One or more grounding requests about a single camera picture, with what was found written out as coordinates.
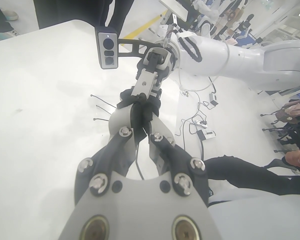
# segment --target white cable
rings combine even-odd
[[[228,65],[229,63],[229,59],[230,59],[230,48],[229,48],[229,45],[228,43],[225,41],[225,39],[222,37],[221,38],[222,41],[225,43],[225,45],[227,46],[227,51],[228,51],[228,56],[227,56],[227,59],[226,61],[224,62],[223,66],[221,67],[221,69],[219,70],[217,76],[213,79],[213,81],[205,88],[203,89],[184,89],[182,87],[182,83],[181,83],[181,76],[180,76],[180,69],[181,69],[181,61],[180,61],[180,64],[179,64],[179,70],[178,70],[178,75],[179,75],[179,83],[180,83],[180,90],[182,91],[186,91],[186,92],[201,92],[201,91],[204,91],[206,89],[208,89],[210,86],[212,86],[212,84],[219,78],[219,74],[221,73],[221,71],[223,71],[225,69],[225,67]]]

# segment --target yellow floor line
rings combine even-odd
[[[137,35],[139,35],[141,32],[143,32],[144,30],[146,30],[147,28],[149,28],[150,26],[152,26],[160,18],[161,18],[160,15],[156,16],[155,18],[151,19],[149,22],[145,23],[144,25],[140,26],[139,28],[137,28],[136,30],[134,30],[133,32],[131,32],[130,34],[126,35],[124,37],[124,39],[134,39]]]

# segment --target white shoe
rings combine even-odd
[[[19,35],[20,34],[16,30],[13,29],[12,31],[5,32],[5,33],[0,32],[0,39],[10,39],[13,37],[17,37]]]
[[[6,17],[7,21],[15,21],[19,18],[18,14],[15,11],[11,11],[11,10],[5,10],[3,8],[1,8],[2,13],[4,14],[4,16]]]

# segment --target bag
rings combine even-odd
[[[284,123],[297,124],[300,122],[296,117],[300,116],[300,100],[285,104],[275,113],[277,119]]]

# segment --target white table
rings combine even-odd
[[[135,84],[139,58],[98,63],[94,28],[78,20],[0,41],[0,239],[57,239],[74,208],[78,163],[108,142],[119,93]],[[162,84],[160,119],[174,132],[179,90]],[[145,178],[157,176],[139,153]],[[128,176],[140,179],[135,166]]]
[[[161,25],[165,25],[170,15],[174,13],[178,18],[182,21],[186,22],[188,17],[188,11],[184,8],[180,3],[176,0],[159,0],[161,4],[163,4],[168,10],[164,15]]]

